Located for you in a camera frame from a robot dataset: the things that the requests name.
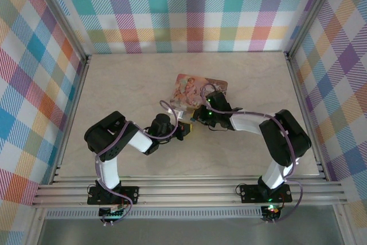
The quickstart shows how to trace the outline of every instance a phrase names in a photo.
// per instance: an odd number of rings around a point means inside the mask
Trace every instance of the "plaid wallpaper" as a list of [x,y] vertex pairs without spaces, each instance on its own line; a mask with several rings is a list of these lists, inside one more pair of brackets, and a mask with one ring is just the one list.
[[44,0],[0,0],[0,244],[20,244],[81,70]]
[[306,20],[306,18],[308,16],[310,10],[312,9],[315,1],[316,0],[308,0],[307,1],[307,4],[305,5],[304,10],[302,11],[302,14],[301,14],[301,16],[298,19],[297,25],[296,25],[296,27],[293,30],[293,33],[291,35],[291,38],[290,38],[289,42],[287,43],[287,46],[285,48],[285,52],[289,52],[290,51],[290,49],[291,49],[291,47],[292,47],[292,45],[293,45],[293,43],[294,43],[294,41],[295,41],[298,33],[299,33],[302,25],[304,24],[304,22],[305,22],[305,20]]
[[301,0],[60,0],[91,53],[282,50]]
[[327,0],[295,65],[331,177],[367,242],[367,0]]

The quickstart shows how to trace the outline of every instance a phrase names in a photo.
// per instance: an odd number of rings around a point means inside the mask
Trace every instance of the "wire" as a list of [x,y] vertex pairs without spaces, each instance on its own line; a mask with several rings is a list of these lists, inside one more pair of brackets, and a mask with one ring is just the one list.
[[150,138],[153,138],[153,139],[166,139],[170,136],[172,136],[172,134],[176,131],[177,129],[177,126],[178,126],[178,118],[177,118],[177,114],[175,113],[174,109],[172,108],[171,105],[169,105],[167,102],[165,102],[164,100],[161,100],[159,101],[160,105],[165,109],[165,110],[168,110],[171,109],[173,115],[174,115],[174,118],[175,118],[175,127],[173,129],[173,131],[168,134],[168,135],[165,135],[165,136],[162,136],[162,137],[155,137],[155,136],[151,136],[151,135],[148,135],[148,133],[144,132],[138,125],[136,125],[134,122],[132,121],[127,121],[125,123],[125,125],[123,126],[123,128],[121,129],[119,135],[116,137],[116,139],[110,143],[105,149],[101,150],[99,153],[96,154],[96,157],[95,157],[95,169],[96,169],[96,174],[97,174],[97,181],[98,183],[101,185],[102,188],[104,188],[105,190],[107,190],[108,192],[112,193],[113,195],[115,196],[119,196],[119,197],[122,197],[123,199],[126,199],[128,202],[129,202],[129,209],[119,218],[117,219],[116,221],[114,221],[113,223],[110,222],[110,223],[107,223],[109,225],[114,225],[114,224],[117,224],[119,223],[120,221],[123,220],[124,217],[126,217],[129,212],[131,211],[131,208],[132,208],[132,205],[133,205],[133,202],[131,200],[130,197],[127,197],[125,195],[121,195],[120,193],[117,193],[117,192],[114,192],[112,189],[108,188],[104,182],[102,181],[102,176],[101,176],[101,170],[100,170],[100,167],[99,167],[99,162],[101,162],[101,159],[100,159],[100,156],[103,155],[104,153],[108,152],[110,149],[112,149],[116,144],[117,142],[121,139],[121,137],[123,136],[124,132],[126,131],[126,128],[127,126],[132,123],[133,125],[135,125],[145,136],[147,137],[150,137]]
[[94,185],[94,184],[90,184],[89,186],[87,186],[87,193],[88,193],[89,195],[92,195],[92,194],[89,192],[89,188],[90,188],[91,186],[96,186],[96,185]]
[[208,125],[208,129],[209,129],[210,131],[224,131],[224,132],[228,131],[228,129],[226,129],[226,130],[223,130],[223,129],[211,129],[211,128],[210,128],[210,125]]
[[260,116],[260,117],[263,117],[263,118],[269,118],[270,120],[273,120],[276,123],[278,128],[280,128],[281,132],[283,133],[284,138],[286,139],[289,151],[291,153],[292,168],[286,176],[282,175],[282,177],[283,177],[284,182],[294,182],[294,183],[298,184],[299,188],[300,188],[299,199],[298,199],[296,205],[294,206],[294,208],[292,210],[290,210],[289,213],[287,213],[285,216],[278,219],[277,222],[284,220],[285,218],[289,217],[298,208],[300,202],[302,201],[302,197],[303,197],[303,186],[302,186],[302,184],[298,181],[288,180],[288,178],[290,178],[294,174],[295,167],[296,167],[296,156],[295,156],[295,153],[294,153],[293,145],[291,143],[291,140],[288,137],[288,134],[287,134],[286,130],[284,129],[282,124],[275,117],[273,117],[271,115],[268,115],[268,114],[259,113],[259,112],[250,112],[250,111],[220,111],[220,110],[214,109],[212,106],[210,106],[210,104],[207,102],[207,100],[204,97],[205,87],[208,86],[208,85],[212,86],[214,88],[214,90],[216,91],[216,87],[211,83],[207,83],[203,87],[201,87],[200,96],[201,96],[201,99],[202,99],[203,103],[206,105],[207,109],[209,109],[213,112],[219,113],[219,114],[247,114],[247,115]]
[[238,184],[238,185],[237,185],[237,187],[235,188],[235,192],[236,192],[236,194],[237,194],[238,196],[241,196],[241,194],[237,192],[237,189],[239,188],[239,186],[240,186],[240,185],[246,185],[246,184],[241,183],[241,184]]
[[283,205],[282,205],[282,209],[283,209],[284,208],[284,203],[285,203],[286,200],[284,199],[284,195],[282,193],[280,194],[280,196],[281,196],[282,201],[283,201]]

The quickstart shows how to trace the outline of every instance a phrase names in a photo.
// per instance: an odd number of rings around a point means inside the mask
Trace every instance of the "metal frame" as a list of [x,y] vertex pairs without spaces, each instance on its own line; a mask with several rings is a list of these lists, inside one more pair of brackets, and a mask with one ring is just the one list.
[[[72,123],[76,114],[77,105],[83,89],[88,71],[88,56],[74,34],[66,16],[58,5],[57,0],[46,0],[55,15],[67,38],[82,57],[84,67],[81,72],[80,82],[76,96],[73,100],[71,114],[63,136],[62,144],[57,153],[52,175],[49,179],[51,185],[41,185],[34,199],[33,216],[30,218],[30,228],[25,234],[24,244],[37,244],[45,219],[85,219],[98,218],[97,206],[86,204],[88,185],[93,184],[95,177],[60,177],[58,170],[65,153]],[[299,49],[306,33],[320,11],[325,0],[316,0],[309,12],[290,52],[286,54],[287,65],[300,105],[306,129],[313,143],[315,158],[318,161],[320,174],[316,177],[295,178],[304,186],[302,204],[305,205],[333,205],[335,214],[346,244],[359,244],[355,239],[355,226],[351,223],[347,198],[340,182],[329,182],[329,173],[324,170],[325,164],[321,154],[315,131],[311,125],[310,114],[302,98],[302,90],[295,76],[294,68],[288,57],[292,57]],[[132,218],[229,218],[229,217],[259,217],[259,206],[263,204],[242,204],[240,197],[235,194],[235,187],[242,182],[255,184],[258,176],[148,176],[148,177],[122,177],[126,185],[140,187],[140,197],[133,211],[127,216]],[[290,185],[294,205],[299,198],[299,188]]]
[[292,57],[294,57],[294,54],[298,51],[301,43],[303,42],[306,34],[309,32],[312,24],[314,23],[325,1],[326,0],[315,0],[315,3],[313,4],[309,14],[307,15],[306,20],[304,21],[300,31],[298,32],[293,45],[291,46],[289,52],[287,53],[290,60],[292,59]]
[[[295,72],[295,69],[292,65],[292,62],[288,59],[288,56],[287,56],[286,53],[284,55],[286,57],[288,70],[289,70],[289,73],[290,73],[290,76],[291,76],[291,79],[292,79],[292,82],[293,82],[294,91],[296,93],[296,97],[297,97],[297,101],[298,101],[298,104],[299,104],[299,107],[300,107],[300,111],[301,111],[302,116],[304,118],[304,124],[306,126],[307,133],[308,133],[308,135],[311,139],[311,142],[312,142],[312,150],[314,152],[315,159],[316,159],[316,161],[321,162],[323,167],[326,167],[326,162],[325,162],[325,159],[324,159],[324,157],[321,153],[321,146],[320,146],[319,140],[317,139],[316,131],[313,128],[312,123],[311,123],[312,122],[311,115],[310,115],[309,110],[307,109],[306,102],[304,101],[304,97],[303,97],[302,89],[301,89],[301,84],[299,82],[299,79],[296,76],[296,72]],[[330,181],[331,178],[330,178],[330,174],[327,171],[327,169],[324,170],[323,172],[325,174],[326,179]]]
[[51,173],[49,181],[48,181],[48,183],[50,183],[50,184],[52,184],[52,182],[53,182],[53,177],[56,174],[57,168],[59,168],[61,166],[61,163],[63,162],[66,146],[67,146],[69,136],[70,136],[70,131],[71,131],[71,128],[72,128],[72,125],[73,125],[73,122],[74,122],[74,119],[75,119],[76,110],[77,110],[77,107],[78,107],[78,104],[79,104],[81,91],[82,91],[84,83],[85,83],[85,78],[87,77],[87,72],[88,72],[88,69],[89,69],[89,61],[90,61],[90,59],[88,59],[83,64],[83,68],[81,70],[80,80],[79,80],[79,84],[76,88],[75,97],[73,99],[72,107],[71,107],[71,110],[70,110],[70,115],[69,115],[68,120],[67,120],[66,128],[65,128],[65,131],[63,133],[63,138],[61,140],[60,147],[59,147],[59,149],[56,153],[56,162],[53,164],[52,173]]
[[64,3],[67,6],[67,8],[68,8],[68,10],[69,10],[69,12],[72,16],[75,25],[79,29],[81,36],[84,39],[85,50],[89,51],[89,53],[95,53],[96,51],[95,51],[94,45],[93,45],[93,43],[92,43],[92,41],[91,41],[91,39],[90,39],[90,37],[87,33],[87,30],[85,29],[84,24],[82,23],[82,21],[79,17],[79,14],[78,14],[72,0],[64,0]]
[[60,25],[61,29],[64,31],[66,37],[70,41],[74,50],[79,54],[80,58],[84,63],[87,62],[88,56],[85,53],[83,46],[75,35],[73,28],[71,27],[68,19],[66,18],[63,10],[58,4],[57,0],[45,0],[48,7],[50,8],[52,14],[55,16],[56,21]]

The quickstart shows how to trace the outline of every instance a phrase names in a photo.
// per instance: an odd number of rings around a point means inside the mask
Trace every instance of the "gray floor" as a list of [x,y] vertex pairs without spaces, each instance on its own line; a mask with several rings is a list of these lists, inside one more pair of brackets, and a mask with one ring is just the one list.
[[332,206],[300,207],[279,224],[259,219],[131,219],[111,227],[99,220],[47,220],[39,245],[84,244],[343,244]]

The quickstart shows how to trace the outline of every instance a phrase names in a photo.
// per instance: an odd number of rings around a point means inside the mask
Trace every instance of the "aluminum rail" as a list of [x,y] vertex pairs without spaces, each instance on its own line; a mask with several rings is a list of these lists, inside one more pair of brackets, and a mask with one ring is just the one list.
[[[240,183],[256,184],[258,177],[248,176],[151,176],[122,177],[122,184],[139,186],[139,201],[134,207],[235,207],[244,205],[235,193]],[[303,205],[332,205],[346,203],[343,187],[339,182],[323,178],[294,178],[304,188]],[[72,177],[72,180],[41,185],[34,198],[35,208],[97,207],[87,205],[87,188],[92,177]],[[300,195],[297,184],[290,184],[294,205]]]

